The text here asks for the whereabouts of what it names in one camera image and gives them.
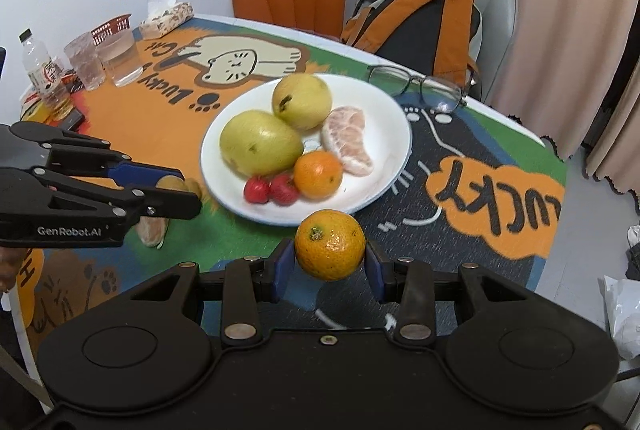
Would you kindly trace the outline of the person's left hand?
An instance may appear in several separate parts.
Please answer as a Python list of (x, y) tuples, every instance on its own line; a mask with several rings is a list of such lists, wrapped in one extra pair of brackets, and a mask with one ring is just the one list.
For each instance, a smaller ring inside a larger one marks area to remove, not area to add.
[(28, 249), (25, 248), (0, 249), (0, 291), (2, 293), (14, 287), (17, 274), (27, 254)]

